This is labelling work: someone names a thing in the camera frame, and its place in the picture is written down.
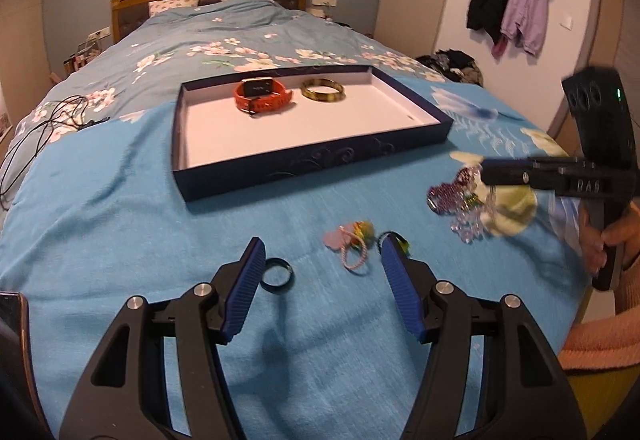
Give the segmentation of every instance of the jewelry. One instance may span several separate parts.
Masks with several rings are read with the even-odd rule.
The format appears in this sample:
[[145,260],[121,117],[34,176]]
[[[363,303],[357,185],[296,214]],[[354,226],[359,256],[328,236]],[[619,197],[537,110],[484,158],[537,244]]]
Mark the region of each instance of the jewelry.
[[[262,279],[260,279],[260,286],[271,293],[283,292],[285,289],[290,288],[293,283],[293,268],[287,261],[279,257],[270,257],[264,262],[264,272],[262,273]],[[287,272],[284,282],[279,283],[267,283],[264,280],[267,272],[272,269],[280,269]]]
[[[356,221],[347,225],[341,225],[333,232],[324,235],[324,244],[334,251],[340,251],[342,266],[347,270],[356,270],[367,261],[369,249],[376,240],[373,224],[370,221]],[[347,263],[347,252],[354,248],[360,252],[360,257],[355,264]]]
[[495,187],[490,188],[485,203],[474,192],[477,187],[475,177],[480,170],[480,166],[462,168],[452,183],[431,187],[427,195],[427,204],[434,213],[455,215],[451,230],[465,243],[482,239],[483,212],[492,219],[495,214]]
[[282,109],[292,96],[292,90],[270,76],[246,78],[234,90],[236,107],[251,116]]
[[[331,87],[332,89],[335,89],[335,91],[326,93],[309,89],[315,86]],[[344,86],[328,78],[312,78],[310,80],[306,80],[302,83],[302,86],[300,86],[300,92],[307,98],[316,100],[316,102],[338,102],[339,100],[343,100],[345,97]]]
[[394,236],[398,240],[398,245],[400,245],[400,248],[404,252],[404,254],[409,255],[409,246],[410,246],[409,242],[404,237],[402,237],[397,232],[394,232],[393,230],[387,230],[386,232],[383,232],[378,236],[378,239],[376,240],[376,244],[378,245],[379,254],[382,254],[382,242],[385,240],[385,238],[388,235]]

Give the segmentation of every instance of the tray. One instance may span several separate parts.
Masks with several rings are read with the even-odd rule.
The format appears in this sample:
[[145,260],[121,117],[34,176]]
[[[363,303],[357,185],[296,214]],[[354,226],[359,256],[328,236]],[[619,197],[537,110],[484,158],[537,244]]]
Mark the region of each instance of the tray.
[[[293,90],[290,105],[249,116],[233,90],[244,78],[272,76]],[[300,93],[310,78],[330,78],[344,100],[315,102]],[[172,168],[185,201],[441,143],[452,120],[372,66],[251,71],[182,84],[172,139]]]

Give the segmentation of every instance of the purple jacket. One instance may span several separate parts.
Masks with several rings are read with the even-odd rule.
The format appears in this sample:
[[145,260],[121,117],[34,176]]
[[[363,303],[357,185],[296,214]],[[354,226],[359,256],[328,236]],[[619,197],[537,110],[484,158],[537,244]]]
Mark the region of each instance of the purple jacket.
[[500,31],[511,41],[522,35],[527,54],[537,56],[545,42],[549,0],[509,0]]

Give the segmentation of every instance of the metal screw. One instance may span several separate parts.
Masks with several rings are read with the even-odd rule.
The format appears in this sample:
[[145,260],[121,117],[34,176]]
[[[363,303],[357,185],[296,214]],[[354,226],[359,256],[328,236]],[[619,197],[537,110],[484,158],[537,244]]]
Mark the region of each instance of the metal screw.
[[200,283],[193,289],[193,293],[198,297],[204,297],[211,293],[211,285],[209,283]]
[[504,304],[509,308],[517,308],[522,304],[522,301],[520,301],[520,298],[516,295],[508,295],[504,298]]
[[449,295],[453,292],[453,285],[449,281],[438,281],[436,283],[436,292],[443,295]]
[[127,308],[130,310],[137,310],[143,305],[144,301],[142,297],[136,295],[127,301]]

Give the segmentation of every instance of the blue gripper pad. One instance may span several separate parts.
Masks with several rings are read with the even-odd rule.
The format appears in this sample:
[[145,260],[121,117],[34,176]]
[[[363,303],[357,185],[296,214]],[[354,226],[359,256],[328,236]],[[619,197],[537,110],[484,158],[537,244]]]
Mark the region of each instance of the blue gripper pad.
[[411,278],[404,269],[402,259],[396,252],[389,236],[382,242],[381,258],[386,280],[388,280],[391,292],[396,299],[404,327],[419,343],[424,343],[427,330],[422,320],[422,301],[420,301]]
[[220,331],[227,341],[242,330],[249,307],[254,300],[255,291],[264,274],[265,260],[264,243],[259,239],[239,274],[236,284],[226,298],[225,323]]

